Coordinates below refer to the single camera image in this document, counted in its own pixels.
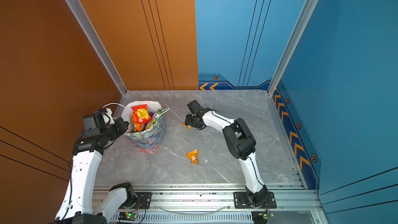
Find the small orange snack packet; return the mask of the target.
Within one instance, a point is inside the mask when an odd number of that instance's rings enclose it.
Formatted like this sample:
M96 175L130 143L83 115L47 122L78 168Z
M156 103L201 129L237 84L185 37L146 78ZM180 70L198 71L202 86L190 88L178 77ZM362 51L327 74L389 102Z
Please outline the small orange snack packet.
M188 129L192 129L192 127L184 121L183 124L181 125L182 127L187 127Z

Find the orange snack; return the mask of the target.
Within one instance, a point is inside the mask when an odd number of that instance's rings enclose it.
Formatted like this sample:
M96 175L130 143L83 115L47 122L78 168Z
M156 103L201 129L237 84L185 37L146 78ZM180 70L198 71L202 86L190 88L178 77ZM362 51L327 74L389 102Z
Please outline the orange snack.
M189 158L191 160L192 164L198 164L199 160L198 160L198 155L199 155L199 151L197 149L188 152L187 154L187 158Z

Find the green pea snack bag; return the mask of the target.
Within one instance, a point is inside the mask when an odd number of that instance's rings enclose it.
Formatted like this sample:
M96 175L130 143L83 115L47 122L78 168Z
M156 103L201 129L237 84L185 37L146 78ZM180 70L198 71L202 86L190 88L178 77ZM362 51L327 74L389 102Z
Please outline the green pea snack bag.
M158 110L157 112L153 113L151 120L148 121L146 124L146 131L151 130L155 126L155 124L158 122L162 112L163 112L162 110Z

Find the red snack packet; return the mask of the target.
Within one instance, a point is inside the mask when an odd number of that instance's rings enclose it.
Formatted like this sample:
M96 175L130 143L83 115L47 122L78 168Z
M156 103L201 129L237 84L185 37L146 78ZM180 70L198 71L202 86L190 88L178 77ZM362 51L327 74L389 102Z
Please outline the red snack packet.
M131 109L133 111L132 121L134 123L144 124L152 119L152 117L149 115L147 104L133 106Z

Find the white paper bag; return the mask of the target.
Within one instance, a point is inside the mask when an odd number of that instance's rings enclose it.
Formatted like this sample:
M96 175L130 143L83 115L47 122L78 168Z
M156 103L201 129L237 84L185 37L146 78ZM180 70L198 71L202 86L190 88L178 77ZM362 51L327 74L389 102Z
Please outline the white paper bag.
M155 124L155 126L146 131L146 124L145 123L145 130L142 132L132 132L133 125L132 125L132 109L133 106L147 104L149 115L152 117L154 112L158 110L162 110L162 114ZM160 142L163 138L165 133L165 114L170 110L169 108L163 108L162 105L157 101L134 101L127 105L117 104L122 108L121 118L124 121L129 123L128 130L125 132L125 136L127 136L130 142L134 145L137 151L148 153L148 154L156 154L160 145Z

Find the colourful skittles candy bag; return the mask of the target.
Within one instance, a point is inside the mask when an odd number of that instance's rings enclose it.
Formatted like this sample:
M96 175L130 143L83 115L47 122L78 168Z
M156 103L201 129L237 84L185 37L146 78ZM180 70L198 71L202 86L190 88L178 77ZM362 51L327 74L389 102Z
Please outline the colourful skittles candy bag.
M143 123L143 120L134 114L132 115L132 125L132 132L142 132L145 130L145 123Z

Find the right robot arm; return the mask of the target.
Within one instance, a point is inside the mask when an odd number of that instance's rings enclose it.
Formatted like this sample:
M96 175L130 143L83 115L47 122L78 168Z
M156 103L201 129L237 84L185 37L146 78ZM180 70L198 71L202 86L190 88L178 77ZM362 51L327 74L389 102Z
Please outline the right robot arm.
M223 133L230 154L236 158L245 177L248 203L253 208L275 209L276 200L261 178L256 162L256 139L246 122L219 115L211 108L203 108L194 100L187 104L190 114L186 115L184 126L198 131L212 127Z

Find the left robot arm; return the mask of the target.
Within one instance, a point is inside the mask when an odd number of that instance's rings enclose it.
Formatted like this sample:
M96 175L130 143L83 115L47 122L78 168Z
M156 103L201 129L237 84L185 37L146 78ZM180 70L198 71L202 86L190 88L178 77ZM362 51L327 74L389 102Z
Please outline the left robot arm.
M122 183L111 187L106 199L93 208L95 177L104 151L110 141L125 134L129 124L122 118L114 119L109 108L84 116L83 123L84 130L73 147L70 180L56 224L107 224L120 207L132 207L137 201L132 185Z

